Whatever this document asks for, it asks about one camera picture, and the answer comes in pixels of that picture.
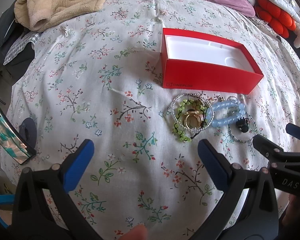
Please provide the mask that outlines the person's right hand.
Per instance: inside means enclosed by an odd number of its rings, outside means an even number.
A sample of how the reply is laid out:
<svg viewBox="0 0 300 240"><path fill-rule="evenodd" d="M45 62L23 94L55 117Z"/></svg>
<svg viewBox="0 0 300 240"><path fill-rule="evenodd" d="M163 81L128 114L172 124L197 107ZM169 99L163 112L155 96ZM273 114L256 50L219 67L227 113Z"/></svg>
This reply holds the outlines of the person's right hand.
<svg viewBox="0 0 300 240"><path fill-rule="evenodd" d="M282 219L282 225L288 226L300 216L300 198L290 195L289 204Z"/></svg>

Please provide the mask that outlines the person's left hand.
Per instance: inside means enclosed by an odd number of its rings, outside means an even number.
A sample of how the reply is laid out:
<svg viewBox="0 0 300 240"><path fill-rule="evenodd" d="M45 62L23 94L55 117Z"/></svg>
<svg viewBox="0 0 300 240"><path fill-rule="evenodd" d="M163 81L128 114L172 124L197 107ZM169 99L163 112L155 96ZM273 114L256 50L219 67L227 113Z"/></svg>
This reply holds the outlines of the person's left hand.
<svg viewBox="0 0 300 240"><path fill-rule="evenodd" d="M143 224L139 224L122 235L119 240L146 240L147 236L147 228Z"/></svg>

